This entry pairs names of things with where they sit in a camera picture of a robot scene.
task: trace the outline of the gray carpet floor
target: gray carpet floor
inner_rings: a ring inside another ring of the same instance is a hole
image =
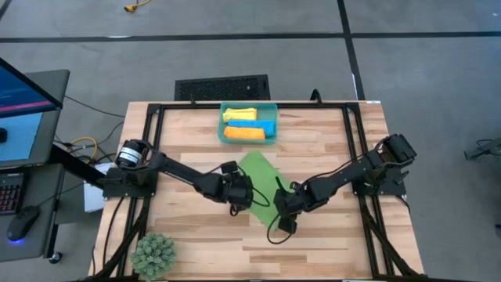
[[[501,31],[495,0],[345,2],[352,32]],[[0,38],[342,32],[335,1],[153,0],[132,15],[123,10],[129,3],[13,0]],[[466,161],[463,151],[477,139],[501,136],[501,38],[374,38],[354,45],[366,98],[382,102],[390,131],[405,134],[418,153],[406,186],[427,274],[500,281],[494,225],[501,223],[501,159]],[[173,100],[175,80],[233,75],[267,74],[272,99],[307,99],[314,88],[324,99],[356,99],[339,38],[2,43],[0,57],[23,72],[69,69],[68,96],[117,114],[130,101]],[[57,133],[101,140],[120,121],[66,100]],[[105,151],[117,149],[120,131]],[[67,178],[67,185],[75,181]],[[0,280],[84,277],[99,216],[61,226],[56,249],[65,257],[58,265],[5,262]]]

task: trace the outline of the teal plastic bin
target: teal plastic bin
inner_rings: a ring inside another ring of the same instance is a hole
[[[247,108],[258,109],[258,121],[275,121],[275,135],[266,137],[265,139],[230,139],[225,137],[225,127],[226,124],[223,122],[222,114],[226,109],[247,109]],[[221,103],[221,108],[219,109],[219,126],[218,126],[218,137],[221,142],[226,144],[263,144],[271,145],[276,141],[278,136],[278,130],[276,126],[278,125],[279,111],[278,107],[274,103],[242,103],[242,102],[223,102]]]

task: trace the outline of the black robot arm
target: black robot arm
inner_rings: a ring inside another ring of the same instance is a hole
[[[148,161],[142,161],[148,155]],[[239,172],[235,161],[222,164],[222,174],[202,173],[153,150],[147,142],[133,139],[124,143],[115,163],[127,175],[135,176],[130,177],[129,181],[141,182],[140,176],[148,171],[162,172],[188,183],[214,202],[230,203],[239,210],[252,205],[254,195],[251,178]]]
[[[293,183],[294,192],[287,192],[279,184],[273,202],[279,212],[279,228],[288,233],[296,232],[296,217],[301,212],[311,212],[334,196],[342,186],[352,181],[363,182],[367,190],[377,192],[388,181],[387,172],[410,165],[416,152],[402,135],[392,135],[381,140],[376,148],[363,154],[346,166],[306,180]]]

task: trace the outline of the green cloth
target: green cloth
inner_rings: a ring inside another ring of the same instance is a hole
[[[273,165],[259,152],[248,153],[242,161],[240,161],[239,166],[250,176],[254,188],[263,193],[270,203],[270,206],[267,208],[255,203],[250,207],[250,213],[255,215],[266,227],[268,227],[278,215],[278,211],[273,203],[275,191],[279,189],[275,177],[279,178],[282,186],[287,190],[289,190],[290,182],[285,179],[280,172],[273,168]],[[256,191],[254,191],[254,201],[266,204],[266,200]],[[275,230],[278,223],[279,220],[273,223],[272,230]]]

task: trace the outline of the wooden tabletop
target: wooden tabletop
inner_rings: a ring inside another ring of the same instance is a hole
[[[141,139],[148,103],[129,103],[122,131],[127,139]],[[360,102],[369,148],[388,135],[379,103]],[[352,118],[355,139],[356,128]],[[153,119],[153,138],[156,119]],[[289,180],[302,182],[349,160],[341,110],[279,110],[278,139],[271,146],[225,145],[217,137],[218,110],[167,110],[160,149],[169,157],[201,172],[222,162],[239,161],[247,152],[261,151]],[[400,255],[416,271],[423,267],[407,207],[396,197],[380,197],[387,235]],[[103,246],[118,199],[107,201],[96,241],[96,268],[102,268]],[[120,244],[129,206],[117,212],[106,251],[109,259]],[[297,233],[286,243],[272,245],[266,228],[247,211],[229,215],[227,204],[203,198],[191,186],[161,175],[153,198],[147,232],[173,237],[178,258],[166,279],[342,279],[370,278],[369,259],[357,198],[351,184],[338,190],[328,204],[297,219]],[[276,231],[275,240],[286,236]],[[129,248],[135,250],[135,243]],[[376,243],[380,272],[384,262]],[[130,263],[126,274],[132,273]]]

